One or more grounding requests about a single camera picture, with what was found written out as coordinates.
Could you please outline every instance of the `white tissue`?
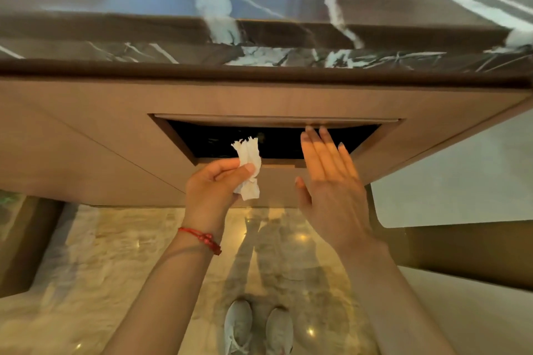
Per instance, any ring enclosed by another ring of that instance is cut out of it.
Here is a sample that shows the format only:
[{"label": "white tissue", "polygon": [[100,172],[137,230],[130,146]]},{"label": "white tissue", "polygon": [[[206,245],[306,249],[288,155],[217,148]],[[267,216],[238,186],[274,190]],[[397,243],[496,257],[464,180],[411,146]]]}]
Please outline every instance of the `white tissue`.
[{"label": "white tissue", "polygon": [[240,165],[243,166],[246,163],[253,163],[255,166],[255,172],[244,183],[239,185],[235,189],[236,194],[241,194],[243,201],[248,199],[259,198],[259,186],[257,185],[257,175],[261,168],[261,157],[259,156],[259,147],[257,146],[257,138],[250,136],[248,140],[242,142],[242,139],[235,141],[231,146],[237,151],[240,159]]}]

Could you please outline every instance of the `marble countertop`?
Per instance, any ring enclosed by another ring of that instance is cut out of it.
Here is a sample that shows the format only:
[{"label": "marble countertop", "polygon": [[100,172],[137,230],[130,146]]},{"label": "marble countertop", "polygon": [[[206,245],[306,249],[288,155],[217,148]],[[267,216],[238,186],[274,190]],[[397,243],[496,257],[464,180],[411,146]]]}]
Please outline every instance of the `marble countertop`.
[{"label": "marble countertop", "polygon": [[0,0],[0,60],[533,74],[533,0]]}]

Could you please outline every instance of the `white sneaker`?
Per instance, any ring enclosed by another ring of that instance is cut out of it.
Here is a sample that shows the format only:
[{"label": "white sneaker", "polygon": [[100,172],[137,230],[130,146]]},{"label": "white sneaker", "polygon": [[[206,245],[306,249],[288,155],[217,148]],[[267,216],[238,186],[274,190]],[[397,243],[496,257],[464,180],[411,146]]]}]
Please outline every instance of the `white sneaker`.
[{"label": "white sneaker", "polygon": [[266,321],[267,355],[289,355],[293,350],[293,320],[289,311],[275,308]]},{"label": "white sneaker", "polygon": [[225,355],[247,355],[252,340],[252,308],[245,300],[233,302],[224,320]]}]

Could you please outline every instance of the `red bracelet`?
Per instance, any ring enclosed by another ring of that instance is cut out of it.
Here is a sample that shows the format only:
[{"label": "red bracelet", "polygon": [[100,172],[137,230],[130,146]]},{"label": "red bracelet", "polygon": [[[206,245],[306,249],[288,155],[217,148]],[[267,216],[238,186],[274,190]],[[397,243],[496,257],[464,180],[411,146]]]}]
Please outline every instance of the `red bracelet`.
[{"label": "red bracelet", "polygon": [[213,235],[211,233],[204,234],[201,231],[189,229],[187,227],[181,227],[178,229],[178,231],[186,231],[187,233],[196,236],[198,240],[209,247],[215,255],[220,255],[220,253],[222,253],[220,246],[213,240]]}]

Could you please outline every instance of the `left hand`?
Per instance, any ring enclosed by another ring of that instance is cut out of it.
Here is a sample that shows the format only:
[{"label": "left hand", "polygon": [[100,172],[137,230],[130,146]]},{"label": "left hand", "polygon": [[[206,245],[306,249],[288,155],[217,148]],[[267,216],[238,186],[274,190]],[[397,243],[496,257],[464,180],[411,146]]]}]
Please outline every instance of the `left hand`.
[{"label": "left hand", "polygon": [[183,227],[211,233],[220,244],[224,219],[238,194],[233,190],[249,179],[255,171],[252,163],[239,167],[238,157],[209,163],[194,173],[185,187],[185,218]]}]

